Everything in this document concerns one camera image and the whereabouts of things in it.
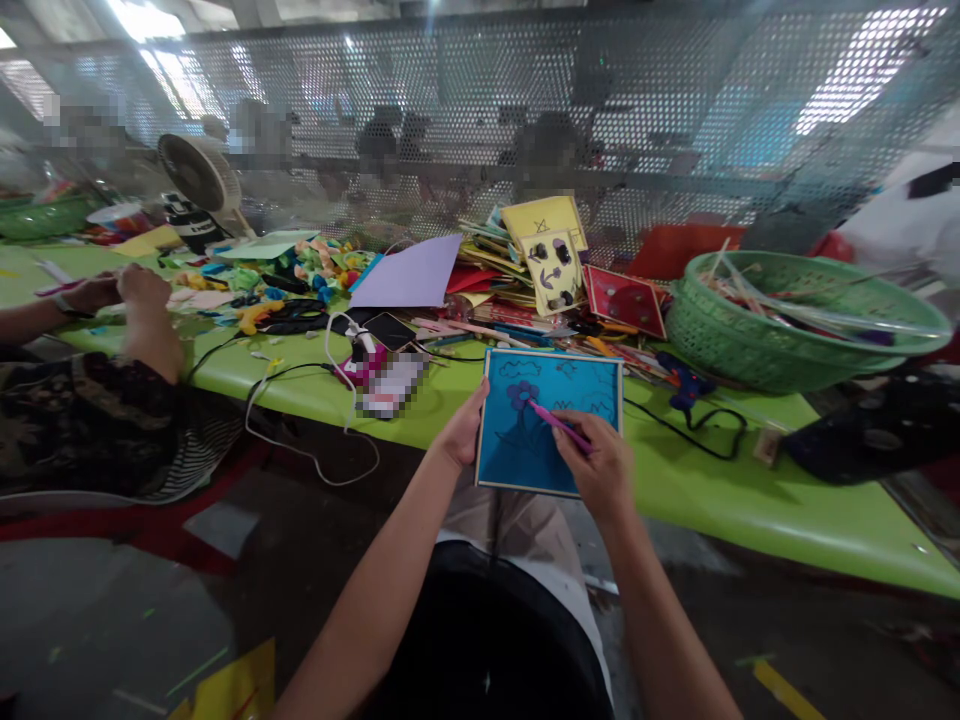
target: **hand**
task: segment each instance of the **hand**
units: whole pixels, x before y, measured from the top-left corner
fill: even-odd
[[[453,414],[447,426],[440,431],[431,447],[445,453],[461,468],[477,457],[477,431],[480,429],[480,409],[490,393],[490,381],[484,378],[480,387]]]
[[[74,310],[96,315],[102,308],[121,301],[120,293],[117,292],[117,276],[106,270],[84,280],[75,288],[65,290],[63,298]]]
[[[591,445],[584,455],[567,434],[553,429],[557,450],[573,473],[580,497],[598,525],[609,522],[625,510],[635,514],[633,488],[633,449],[603,418],[575,410],[554,410],[553,414],[573,425]]]
[[[170,283],[137,263],[120,271],[117,289],[127,305],[154,308],[165,308],[171,293]]]

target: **person's left hand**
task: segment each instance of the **person's left hand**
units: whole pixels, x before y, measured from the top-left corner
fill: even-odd
[[[109,270],[84,280],[75,288],[63,292],[70,307],[79,312],[96,315],[97,311],[123,302],[117,291],[117,276]]]
[[[450,418],[440,431],[433,446],[446,454],[460,467],[470,465],[477,457],[477,431],[480,429],[480,409],[490,393],[490,381],[484,378],[480,387]]]

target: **purple paper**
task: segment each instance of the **purple paper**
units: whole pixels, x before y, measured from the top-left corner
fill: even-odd
[[[412,245],[380,260],[350,299],[350,307],[440,307],[462,235]]]

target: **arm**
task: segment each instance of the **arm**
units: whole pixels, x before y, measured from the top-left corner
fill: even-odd
[[[343,718],[393,663],[457,476],[474,460],[486,379],[437,436],[280,698],[274,720]]]
[[[96,315],[101,308],[120,302],[117,279],[111,272],[100,273],[61,294],[70,307],[89,315]],[[0,343],[26,345],[74,320],[60,312],[52,297],[0,310]]]
[[[610,556],[645,709],[653,720],[741,718],[636,514],[630,446],[596,415],[554,414],[577,425],[594,447],[591,455],[584,456],[567,435],[553,431],[557,449],[573,472]]]
[[[171,385],[183,369],[180,337],[170,322],[170,284],[152,270],[127,265],[117,285],[127,305],[123,354],[156,370]]]

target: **wristwatch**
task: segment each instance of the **wristwatch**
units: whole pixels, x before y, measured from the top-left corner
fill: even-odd
[[[63,296],[63,293],[57,293],[53,296],[53,304],[57,306],[57,310],[62,312],[67,317],[77,318],[79,320],[89,320],[90,318],[94,317],[90,313],[80,312],[74,308]]]

